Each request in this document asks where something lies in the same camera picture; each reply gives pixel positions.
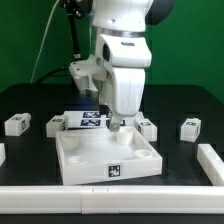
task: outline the black tabletop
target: black tabletop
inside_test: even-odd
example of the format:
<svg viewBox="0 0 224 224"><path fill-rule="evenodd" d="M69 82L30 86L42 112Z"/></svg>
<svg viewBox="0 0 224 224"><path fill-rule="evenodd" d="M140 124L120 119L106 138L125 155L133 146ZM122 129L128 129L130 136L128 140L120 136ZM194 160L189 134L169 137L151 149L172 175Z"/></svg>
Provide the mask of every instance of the black tabletop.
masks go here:
<svg viewBox="0 0 224 224"><path fill-rule="evenodd" d="M0 143L6 161L0 167L0 185L62 185L55 139L46 137L46 123L64 111L98 110L98 100L79 95L69 84L19 84L0 94ZM153 147L163 157L162 175L91 185L191 185L211 186L197 161L199 143L208 143L224 157L224 105L198 86L149 85L141 105L144 116L158 127ZM4 121L14 114L30 113L31 127L20 137L5 136ZM195 143L180 141L187 118L201 120ZM1 215L0 223L220 223L223 215L120 214L120 215Z"/></svg>

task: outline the small white cube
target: small white cube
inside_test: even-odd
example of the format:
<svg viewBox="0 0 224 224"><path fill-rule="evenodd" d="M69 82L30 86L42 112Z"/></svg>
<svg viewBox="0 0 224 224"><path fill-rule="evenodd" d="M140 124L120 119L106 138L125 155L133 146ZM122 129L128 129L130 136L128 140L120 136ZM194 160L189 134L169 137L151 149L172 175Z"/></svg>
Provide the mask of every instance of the small white cube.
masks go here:
<svg viewBox="0 0 224 224"><path fill-rule="evenodd" d="M157 127L149 119L136 119L134 126L148 142L157 141Z"/></svg>
<svg viewBox="0 0 224 224"><path fill-rule="evenodd" d="M195 142L201 130L201 120L188 118L181 126L180 140Z"/></svg>
<svg viewBox="0 0 224 224"><path fill-rule="evenodd" d="M56 115L47 124L47 137L55 138L57 131L65 131L68 129L68 117L66 115Z"/></svg>
<svg viewBox="0 0 224 224"><path fill-rule="evenodd" d="M0 166L3 164L5 161L5 145L0 144Z"/></svg>
<svg viewBox="0 0 224 224"><path fill-rule="evenodd" d="M31 116L28 113L15 114L5 122L6 136L20 136L30 127Z"/></svg>

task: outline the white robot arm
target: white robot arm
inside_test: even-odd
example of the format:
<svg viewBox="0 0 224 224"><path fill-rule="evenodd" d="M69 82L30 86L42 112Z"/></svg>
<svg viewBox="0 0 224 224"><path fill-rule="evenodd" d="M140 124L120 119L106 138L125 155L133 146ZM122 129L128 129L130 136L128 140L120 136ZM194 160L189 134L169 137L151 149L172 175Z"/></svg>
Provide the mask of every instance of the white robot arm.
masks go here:
<svg viewBox="0 0 224 224"><path fill-rule="evenodd" d="M88 60L72 63L70 72L81 93L99 93L100 103L108 105L112 112L110 131L118 131L121 120L139 110L144 68L152 58L143 37L145 17L156 1L170 0L92 2L91 53Z"/></svg>

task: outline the white box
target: white box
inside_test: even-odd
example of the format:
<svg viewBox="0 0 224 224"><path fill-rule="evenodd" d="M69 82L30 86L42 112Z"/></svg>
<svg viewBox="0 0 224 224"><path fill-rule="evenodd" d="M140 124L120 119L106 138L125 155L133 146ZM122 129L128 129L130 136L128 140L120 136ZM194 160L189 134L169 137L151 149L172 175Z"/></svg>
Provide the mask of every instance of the white box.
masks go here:
<svg viewBox="0 0 224 224"><path fill-rule="evenodd" d="M110 120L109 116L100 115L99 111L65 111L64 115L68 117L68 128L105 128ZM142 112L138 112L134 117L125 117L122 123L125 126L134 126L137 118L144 119Z"/></svg>
<svg viewBox="0 0 224 224"><path fill-rule="evenodd" d="M201 120L197 118L188 118L181 126L180 140L195 142L200 134Z"/></svg>
<svg viewBox="0 0 224 224"><path fill-rule="evenodd" d="M148 142L157 141L157 127L149 119L136 119L134 126Z"/></svg>
<svg viewBox="0 0 224 224"><path fill-rule="evenodd" d="M162 157L134 127L56 133L64 185L158 175Z"/></svg>
<svg viewBox="0 0 224 224"><path fill-rule="evenodd" d="M15 114L5 122L6 136L20 136L30 127L31 116L28 113Z"/></svg>
<svg viewBox="0 0 224 224"><path fill-rule="evenodd" d="M68 117L66 115L56 115L46 124L48 138L55 138L57 131L65 131L67 129Z"/></svg>

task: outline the green backdrop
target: green backdrop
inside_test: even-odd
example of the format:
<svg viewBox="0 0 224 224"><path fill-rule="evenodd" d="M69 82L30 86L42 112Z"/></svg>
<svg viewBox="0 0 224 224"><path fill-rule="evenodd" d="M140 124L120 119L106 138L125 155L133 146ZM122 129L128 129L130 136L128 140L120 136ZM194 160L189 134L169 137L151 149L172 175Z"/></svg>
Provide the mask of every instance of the green backdrop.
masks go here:
<svg viewBox="0 0 224 224"><path fill-rule="evenodd" d="M0 91L29 82L48 16L55 0L7 0L0 13ZM224 103L224 1L176 0L161 24L147 26L153 60L147 84L193 84ZM89 54L88 18L76 21L84 58ZM37 68L36 79L72 59L64 9L57 8Z"/></svg>

